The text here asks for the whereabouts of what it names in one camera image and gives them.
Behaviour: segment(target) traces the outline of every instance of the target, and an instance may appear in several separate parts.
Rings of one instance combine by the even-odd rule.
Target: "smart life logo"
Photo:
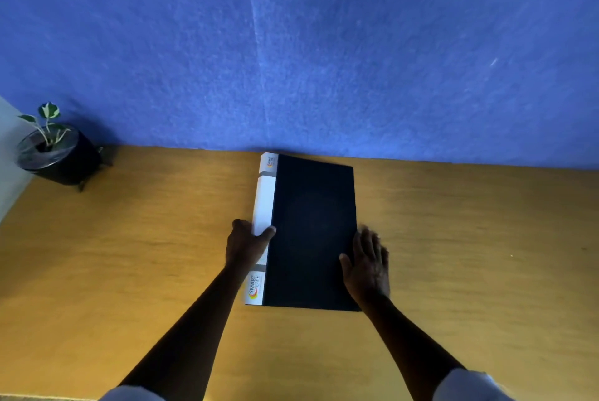
[[[252,300],[258,297],[258,288],[260,287],[260,277],[258,275],[250,276],[248,295]]]

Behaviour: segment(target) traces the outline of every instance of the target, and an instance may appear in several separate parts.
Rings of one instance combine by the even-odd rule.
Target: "white binder spine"
[[[278,160],[279,155],[270,152],[266,152],[260,157],[258,186],[256,187],[256,201],[254,202],[254,215],[252,219],[252,232],[255,236],[262,234],[271,225]],[[247,276],[245,287],[246,305],[262,305],[267,260],[268,247],[266,247],[264,254],[262,254],[258,263]]]

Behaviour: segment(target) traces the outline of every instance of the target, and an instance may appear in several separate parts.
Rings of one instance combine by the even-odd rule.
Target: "person's left arm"
[[[254,236],[251,223],[233,221],[225,267],[120,385],[142,387],[166,401],[203,399],[237,291],[274,234],[269,227]]]

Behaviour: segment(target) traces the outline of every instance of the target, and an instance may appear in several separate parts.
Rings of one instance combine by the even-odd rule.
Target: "black pot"
[[[69,131],[49,151],[40,132],[28,134],[17,147],[17,164],[63,185],[78,185],[90,177],[102,163],[100,154],[82,132],[70,125],[66,127]]]

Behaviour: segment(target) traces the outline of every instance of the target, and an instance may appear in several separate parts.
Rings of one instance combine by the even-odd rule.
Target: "sleeve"
[[[514,401],[489,374],[454,369],[439,384],[432,401]]]
[[[143,387],[121,385],[110,390],[99,401],[164,401],[164,399]]]

